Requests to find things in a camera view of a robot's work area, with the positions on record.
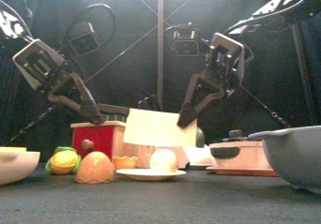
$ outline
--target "black curtain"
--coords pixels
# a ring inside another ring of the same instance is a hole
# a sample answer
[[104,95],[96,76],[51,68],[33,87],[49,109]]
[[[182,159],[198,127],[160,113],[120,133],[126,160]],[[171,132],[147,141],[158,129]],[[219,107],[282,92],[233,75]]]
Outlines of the black curtain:
[[[52,48],[60,41],[76,14],[92,4],[106,4],[116,17],[111,42],[85,56],[72,54],[84,71],[84,80],[98,103],[136,108],[136,102],[156,94],[156,7],[158,0],[4,0],[25,19],[32,35]],[[192,24],[202,30],[202,38],[211,39],[270,0],[164,0],[164,27]],[[95,10],[83,17],[92,23],[103,41],[111,33],[111,16]],[[254,59],[247,66],[245,87],[259,103],[242,90],[219,107],[210,108],[198,119],[206,142],[226,138],[231,129],[245,135],[262,130],[283,128],[262,105],[279,115],[293,127],[313,125],[308,118],[317,113],[320,122],[320,15],[299,23],[305,57],[309,65],[309,84],[316,110],[306,104],[302,76],[297,62],[291,29],[259,32],[246,38]],[[83,119],[56,108],[28,128],[13,142],[20,129],[39,119],[52,103],[35,92],[21,77],[11,56],[1,56],[1,144],[27,146],[41,151],[41,159],[51,157],[57,145],[71,145],[71,123]],[[179,57],[164,45],[164,112],[179,112],[191,75],[205,68],[205,56]]]

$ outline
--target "white saucer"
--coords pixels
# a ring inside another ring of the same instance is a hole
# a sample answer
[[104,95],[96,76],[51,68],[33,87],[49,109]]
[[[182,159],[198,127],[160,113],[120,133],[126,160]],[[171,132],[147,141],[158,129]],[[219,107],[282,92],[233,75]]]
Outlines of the white saucer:
[[151,170],[151,169],[120,169],[120,170],[116,170],[115,172],[119,174],[127,175],[130,178],[135,180],[144,180],[144,181],[168,180],[176,175],[186,174],[184,171],[158,172],[156,170]]

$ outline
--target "white egg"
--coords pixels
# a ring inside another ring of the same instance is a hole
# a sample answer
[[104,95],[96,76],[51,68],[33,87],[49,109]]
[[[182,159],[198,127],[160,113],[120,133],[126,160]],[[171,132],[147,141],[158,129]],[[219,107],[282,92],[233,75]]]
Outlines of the white egg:
[[178,159],[170,149],[158,149],[150,157],[150,169],[158,172],[176,172]]

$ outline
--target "toy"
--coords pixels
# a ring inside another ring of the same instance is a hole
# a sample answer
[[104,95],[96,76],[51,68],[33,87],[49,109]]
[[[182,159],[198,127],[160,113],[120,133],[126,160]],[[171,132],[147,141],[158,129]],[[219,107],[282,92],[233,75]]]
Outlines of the toy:
[[57,175],[76,173],[81,157],[76,150],[67,146],[57,146],[53,156],[47,162],[45,171]]

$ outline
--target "metal pole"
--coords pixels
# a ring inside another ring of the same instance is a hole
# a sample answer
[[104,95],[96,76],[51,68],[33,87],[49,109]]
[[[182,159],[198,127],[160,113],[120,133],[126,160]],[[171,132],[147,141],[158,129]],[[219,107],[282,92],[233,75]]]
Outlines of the metal pole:
[[158,0],[158,69],[156,69],[156,98],[163,110],[163,0]]

